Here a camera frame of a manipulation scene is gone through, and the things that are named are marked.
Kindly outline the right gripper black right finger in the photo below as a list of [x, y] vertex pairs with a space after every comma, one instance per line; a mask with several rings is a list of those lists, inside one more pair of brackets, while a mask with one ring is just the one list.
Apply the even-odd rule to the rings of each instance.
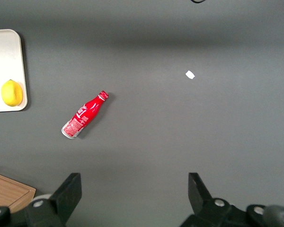
[[182, 227], [222, 227], [231, 211], [230, 204], [213, 198], [198, 173], [188, 175], [188, 198], [193, 209]]

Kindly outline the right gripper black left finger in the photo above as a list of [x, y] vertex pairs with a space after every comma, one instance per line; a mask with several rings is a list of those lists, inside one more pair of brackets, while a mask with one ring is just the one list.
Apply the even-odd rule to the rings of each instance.
[[26, 207], [29, 227], [64, 227], [82, 197], [81, 175], [71, 173], [59, 188], [48, 196], [34, 199]]

